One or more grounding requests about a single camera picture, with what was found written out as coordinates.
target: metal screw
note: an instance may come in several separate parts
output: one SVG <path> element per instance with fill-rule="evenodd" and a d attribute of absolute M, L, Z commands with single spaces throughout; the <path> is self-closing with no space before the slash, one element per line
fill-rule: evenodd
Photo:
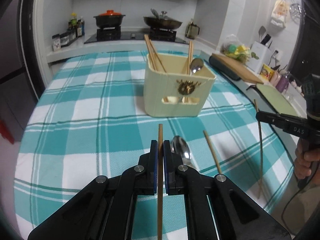
<path fill-rule="evenodd" d="M 107 177 L 103 175 L 96 177 L 96 182 L 98 183 L 104 183 L 106 180 L 107 180 Z"/>
<path fill-rule="evenodd" d="M 144 167 L 142 165 L 137 165 L 134 167 L 134 170 L 137 172 L 142 172 L 144 170 Z"/>
<path fill-rule="evenodd" d="M 227 180 L 227 177 L 222 174 L 218 174 L 216 178 L 220 182 L 225 182 Z"/>
<path fill-rule="evenodd" d="M 186 171 L 188 169 L 188 166 L 187 165 L 179 165 L 178 166 L 178 170 L 179 171 Z"/>

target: yellow box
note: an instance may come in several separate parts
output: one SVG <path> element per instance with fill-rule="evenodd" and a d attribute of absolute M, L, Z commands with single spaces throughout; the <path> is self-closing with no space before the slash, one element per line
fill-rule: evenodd
<path fill-rule="evenodd" d="M 267 66 L 266 64 L 263 64 L 262 70 L 260 72 L 260 76 L 262 76 L 265 80 L 270 81 L 274 72 L 275 71 L 271 69 L 269 66 Z"/>
<path fill-rule="evenodd" d="M 193 75 L 187 75 L 188 57 L 159 53 L 164 69 L 156 59 L 155 71 L 147 56 L 143 89 L 145 111 L 153 117 L 197 116 L 212 89 L 216 76 L 204 67 Z"/>

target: chopstick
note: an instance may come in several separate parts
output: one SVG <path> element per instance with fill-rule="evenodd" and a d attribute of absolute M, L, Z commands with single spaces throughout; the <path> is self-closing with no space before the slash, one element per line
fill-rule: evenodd
<path fill-rule="evenodd" d="M 190 65 L 193 59 L 193 42 L 190 41 L 189 43 L 189 52 L 188 52 L 188 65 L 187 65 L 187 75 L 190 75 Z M 187 97 L 184 98 L 185 103 L 189 101 Z"/>
<path fill-rule="evenodd" d="M 155 71 L 159 71 L 159 70 L 157 69 L 156 60 L 155 60 L 155 58 L 154 58 L 154 55 L 153 55 L 153 53 L 152 53 L 152 50 L 155 52 L 155 54 L 156 54 L 156 56 L 158 57 L 161 65 L 162 65 L 162 62 L 161 62 L 161 60 L 160 60 L 160 58 L 159 58 L 159 55 L 158 55 L 157 52 L 156 52 L 155 47 L 153 46 L 151 40 L 149 39 L 148 34 L 145 34 L 145 35 L 144 35 L 144 40 L 146 41 L 146 45 L 147 45 L 147 48 L 148 48 L 148 52 L 149 52 L 149 56 L 150 56 L 150 60 L 151 60 L 153 69 L 154 69 Z M 168 100 L 167 97 L 164 97 L 164 101 L 165 101 L 166 103 L 169 102 L 169 100 Z"/>
<path fill-rule="evenodd" d="M 163 128 L 159 124 L 158 131 L 158 202 L 157 202 L 157 234 L 158 240 L 162 240 L 162 219 L 163 219 Z"/>
<path fill-rule="evenodd" d="M 254 99 L 254 108 L 256 112 L 259 112 L 257 101 Z M 258 128 L 259 128 L 259 139 L 260 139 L 260 184 L 259 184 L 259 192 L 258 192 L 258 199 L 261 196 L 262 191 L 262 178 L 263 178 L 263 147 L 262 147 L 262 132 L 261 132 L 261 123 L 258 121 Z"/>
<path fill-rule="evenodd" d="M 152 41 L 151 41 L 151 40 L 150 40 L 150 44 L 151 44 L 151 47 L 152 47 L 152 49 L 153 49 L 154 53 L 156 54 L 156 57 L 157 57 L 157 58 L 158 58 L 158 60 L 159 60 L 160 65 L 162 66 L 162 68 L 163 68 L 164 72 L 166 72 L 166 73 L 167 73 L 167 71 L 165 70 L 165 68 L 164 68 L 164 66 L 163 66 L 163 63 L 162 63 L 162 61 L 161 61 L 161 59 L 160 59 L 160 57 L 159 57 L 159 55 L 158 55 L 158 53 L 157 53 L 157 50 L 156 50 L 156 48 L 155 48 L 155 46 L 153 45 L 153 43 L 152 43 Z"/>
<path fill-rule="evenodd" d="M 144 35 L 144 40 L 146 41 L 146 45 L 147 45 L 147 48 L 148 48 L 148 52 L 149 52 L 149 55 L 150 55 L 150 60 L 151 60 L 153 69 L 158 71 L 157 66 L 156 66 L 155 58 L 153 57 L 153 54 L 151 52 L 152 51 L 152 47 L 151 47 L 151 44 L 150 44 L 150 40 L 149 40 L 148 34 Z"/>
<path fill-rule="evenodd" d="M 204 136 L 205 136 L 205 139 L 207 140 L 207 144 L 208 144 L 208 146 L 209 146 L 209 148 L 210 148 L 210 151 L 211 151 L 211 154 L 212 154 L 212 156 L 213 156 L 214 162 L 216 163 L 218 172 L 219 172 L 219 174 L 222 174 L 222 170 L 221 170 L 221 167 L 220 167 L 220 164 L 219 164 L 217 155 L 216 155 L 216 153 L 215 153 L 215 151 L 214 151 L 214 149 L 213 149 L 213 147 L 212 147 L 212 143 L 211 143 L 211 140 L 210 140 L 210 138 L 209 138 L 209 135 L 208 135 L 207 131 L 204 130 L 204 131 L 203 131 L 203 134 L 204 134 Z"/>

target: wok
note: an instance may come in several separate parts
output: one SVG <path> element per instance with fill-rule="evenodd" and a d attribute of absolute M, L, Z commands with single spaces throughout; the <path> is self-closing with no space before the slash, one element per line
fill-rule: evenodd
<path fill-rule="evenodd" d="M 154 14 L 154 16 L 143 18 L 146 25 L 150 26 L 151 28 L 175 30 L 178 29 L 182 24 L 182 22 L 168 17 L 166 15 L 166 11 L 162 11 L 161 16 L 159 16 L 156 10 L 154 9 L 151 9 L 151 12 Z"/>

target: cutting board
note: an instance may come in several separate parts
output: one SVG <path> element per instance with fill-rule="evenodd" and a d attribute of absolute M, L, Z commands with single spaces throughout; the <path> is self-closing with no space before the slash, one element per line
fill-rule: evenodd
<path fill-rule="evenodd" d="M 217 60 L 235 72 L 243 81 L 253 84 L 263 84 L 263 81 L 253 74 L 245 65 L 239 61 L 223 55 L 212 54 Z"/>
<path fill-rule="evenodd" d="M 257 84 L 257 89 L 279 114 L 298 116 L 293 106 L 273 86 Z"/>

